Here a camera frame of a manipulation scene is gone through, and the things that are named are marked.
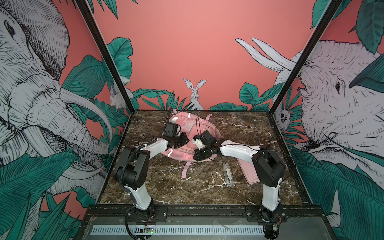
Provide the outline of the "pink student backpack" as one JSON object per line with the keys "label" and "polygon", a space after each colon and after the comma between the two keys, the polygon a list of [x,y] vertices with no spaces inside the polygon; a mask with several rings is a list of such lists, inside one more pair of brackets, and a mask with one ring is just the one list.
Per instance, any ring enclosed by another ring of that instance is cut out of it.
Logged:
{"label": "pink student backpack", "polygon": [[173,160],[186,162],[182,172],[182,178],[185,178],[191,163],[196,162],[194,154],[198,146],[194,143],[194,137],[201,135],[204,131],[208,131],[216,140],[219,140],[222,135],[217,127],[210,122],[211,114],[202,119],[194,114],[183,111],[173,110],[173,112],[174,115],[170,117],[170,122],[179,125],[177,133],[180,135],[185,134],[189,141],[179,148],[172,147],[162,152],[162,154]]}

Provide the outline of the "pink pencil case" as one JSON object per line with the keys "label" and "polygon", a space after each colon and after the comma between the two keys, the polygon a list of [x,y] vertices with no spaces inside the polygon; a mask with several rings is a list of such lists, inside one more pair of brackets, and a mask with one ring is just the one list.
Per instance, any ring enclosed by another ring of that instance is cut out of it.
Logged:
{"label": "pink pencil case", "polygon": [[251,164],[247,161],[241,160],[241,159],[238,159],[238,163],[239,163],[241,170],[242,170],[242,172],[246,178],[246,181],[250,185],[253,185],[255,183],[260,182],[259,177],[256,173],[256,170],[255,170],[255,167],[253,164]]}

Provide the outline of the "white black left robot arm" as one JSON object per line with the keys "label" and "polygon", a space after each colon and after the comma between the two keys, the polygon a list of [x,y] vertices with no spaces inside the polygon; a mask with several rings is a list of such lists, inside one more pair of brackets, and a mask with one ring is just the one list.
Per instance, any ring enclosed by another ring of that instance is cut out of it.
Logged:
{"label": "white black left robot arm", "polygon": [[186,133],[181,133],[173,137],[160,136],[147,143],[124,148],[114,178],[133,201],[134,206],[128,213],[136,214],[142,222],[153,218],[154,201],[145,186],[150,159],[170,148],[178,149],[188,142]]}

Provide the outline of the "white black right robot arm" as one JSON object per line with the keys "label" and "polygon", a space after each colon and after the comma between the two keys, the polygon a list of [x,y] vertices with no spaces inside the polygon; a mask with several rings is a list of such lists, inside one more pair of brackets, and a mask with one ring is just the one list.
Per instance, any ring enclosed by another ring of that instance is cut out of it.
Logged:
{"label": "white black right robot arm", "polygon": [[194,160],[202,161],[212,155],[237,158],[253,164],[257,176],[263,184],[263,198],[260,215],[264,222],[273,223],[282,220],[280,207],[280,185],[286,171],[286,165],[268,145],[251,147],[232,141],[222,145],[215,143],[195,149]]}

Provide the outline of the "clear plastic small case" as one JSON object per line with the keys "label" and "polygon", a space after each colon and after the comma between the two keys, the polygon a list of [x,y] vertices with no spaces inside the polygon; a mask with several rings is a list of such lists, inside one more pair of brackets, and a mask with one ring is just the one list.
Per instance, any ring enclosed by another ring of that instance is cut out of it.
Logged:
{"label": "clear plastic small case", "polygon": [[226,185],[228,187],[234,186],[235,181],[229,164],[223,164],[223,172],[225,175]]}

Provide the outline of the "black front mounting rail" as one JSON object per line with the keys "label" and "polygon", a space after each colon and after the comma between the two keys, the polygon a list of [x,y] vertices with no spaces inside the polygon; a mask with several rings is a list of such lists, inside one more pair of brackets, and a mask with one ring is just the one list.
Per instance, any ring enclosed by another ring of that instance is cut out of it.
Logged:
{"label": "black front mounting rail", "polygon": [[279,206],[273,213],[258,205],[161,205],[151,204],[140,210],[133,205],[91,205],[83,222],[91,218],[122,218],[130,223],[165,223],[171,218],[246,218],[261,225],[284,223],[293,218],[324,218],[324,211],[316,205]]}

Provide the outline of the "black left corner frame post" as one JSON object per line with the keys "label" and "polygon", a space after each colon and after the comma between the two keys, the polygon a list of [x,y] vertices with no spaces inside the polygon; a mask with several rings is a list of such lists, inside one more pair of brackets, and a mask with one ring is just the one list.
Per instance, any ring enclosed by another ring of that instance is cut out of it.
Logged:
{"label": "black left corner frame post", "polygon": [[105,61],[107,68],[110,71],[110,73],[114,79],[114,82],[117,84],[117,87],[120,90],[120,93],[122,94],[122,97],[123,97],[123,99],[124,99],[124,101],[128,107],[129,113],[134,114],[135,113],[134,106],[133,106],[133,104],[132,104],[132,102],[131,102],[131,100],[130,100],[127,92],[126,92],[125,86],[122,83],[118,69],[117,69],[115,62],[113,61],[113,58],[109,52],[109,49],[108,49],[108,47],[107,47],[107,45],[103,39],[103,36],[100,32],[100,29],[97,26],[97,23],[93,17],[93,14],[91,12],[91,9],[90,9],[88,2],[83,1],[83,0],[76,0],[75,2],[76,2],[85,22],[87,24],[88,29],[91,32],[91,35],[92,35],[94,41],[96,42],[96,45],[97,45],[99,51],[101,52],[103,60]]}

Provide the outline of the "black corner frame post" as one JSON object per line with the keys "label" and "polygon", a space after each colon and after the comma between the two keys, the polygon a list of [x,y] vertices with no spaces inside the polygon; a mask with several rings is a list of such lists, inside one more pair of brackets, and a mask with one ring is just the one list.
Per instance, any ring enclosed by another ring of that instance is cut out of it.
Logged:
{"label": "black corner frame post", "polygon": [[306,60],[311,55],[312,51],[314,50],[316,44],[318,43],[320,37],[323,35],[324,31],[328,27],[329,23],[331,22],[333,16],[335,15],[336,11],[342,4],[342,0],[332,0],[327,4],[327,7],[325,11],[323,12],[317,26],[315,27],[308,43],[306,44],[305,48],[302,51],[301,56],[299,57],[297,63],[295,64],[293,70],[291,71],[288,79],[286,80],[285,84],[283,85],[277,99],[275,100],[273,106],[269,110],[269,114],[273,115],[279,104],[283,101],[284,96],[288,92],[290,86],[294,82],[294,80],[297,78],[300,70],[304,66]]}
{"label": "black corner frame post", "polygon": [[122,97],[123,97],[123,99],[124,99],[124,101],[128,107],[129,113],[134,114],[135,113],[134,106],[133,106],[133,104],[132,104],[132,102],[131,102],[131,100],[130,100],[127,92],[126,92],[125,86],[122,83],[118,69],[117,69],[115,62],[113,61],[113,58],[109,52],[109,49],[108,49],[108,47],[107,47],[107,45],[103,39],[103,36],[100,32],[100,29],[97,26],[97,23],[93,17],[93,14],[91,12],[91,9],[90,9],[88,2],[83,1],[83,0],[76,0],[75,2],[76,2],[85,22],[87,24],[88,29],[91,32],[91,35],[92,35],[94,41],[96,42],[96,45],[97,45],[99,51],[101,52],[103,60],[105,61],[107,68],[110,71],[110,73],[114,79],[114,82],[117,84],[117,87],[120,90],[120,93],[122,94]]}

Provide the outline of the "black right corner frame post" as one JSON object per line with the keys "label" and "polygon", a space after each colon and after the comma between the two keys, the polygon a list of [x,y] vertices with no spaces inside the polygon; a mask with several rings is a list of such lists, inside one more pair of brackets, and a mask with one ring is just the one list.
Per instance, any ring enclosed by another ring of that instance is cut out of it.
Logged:
{"label": "black right corner frame post", "polygon": [[301,56],[299,57],[297,63],[295,64],[293,70],[291,71],[288,79],[286,80],[285,84],[283,85],[277,99],[275,100],[273,106],[269,110],[269,114],[273,115],[279,104],[283,101],[284,96],[288,92],[290,86],[294,82],[294,80],[297,78],[300,70],[304,66],[306,60],[311,55],[312,51],[314,50],[316,44],[318,43],[320,37],[323,35],[324,31],[328,27],[329,23],[331,22],[333,16],[335,15],[336,11],[342,4],[342,0],[332,0],[327,4],[327,7],[325,11],[323,12],[317,26],[315,27],[308,43],[306,44],[305,48],[302,51]]}

